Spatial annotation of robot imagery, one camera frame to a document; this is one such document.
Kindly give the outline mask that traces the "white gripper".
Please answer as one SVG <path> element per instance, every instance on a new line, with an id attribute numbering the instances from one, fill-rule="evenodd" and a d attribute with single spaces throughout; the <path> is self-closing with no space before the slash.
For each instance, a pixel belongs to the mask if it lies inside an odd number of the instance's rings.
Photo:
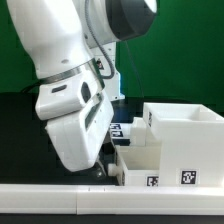
<path id="1" fill-rule="evenodd" d="M 94 165 L 91 176 L 96 180 L 106 178 L 104 165 L 97 157 L 113 115 L 112 104 L 103 91 L 82 110 L 47 122 L 46 131 L 66 169 L 76 172 Z"/>

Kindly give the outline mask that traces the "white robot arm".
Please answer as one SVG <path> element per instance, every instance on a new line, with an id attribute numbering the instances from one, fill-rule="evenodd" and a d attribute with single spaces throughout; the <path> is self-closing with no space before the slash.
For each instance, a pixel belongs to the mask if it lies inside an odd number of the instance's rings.
<path id="1" fill-rule="evenodd" d="M 114 115 L 93 49 L 148 32 L 156 0 L 6 0 L 41 82 L 35 110 L 62 164 L 95 165 Z"/>

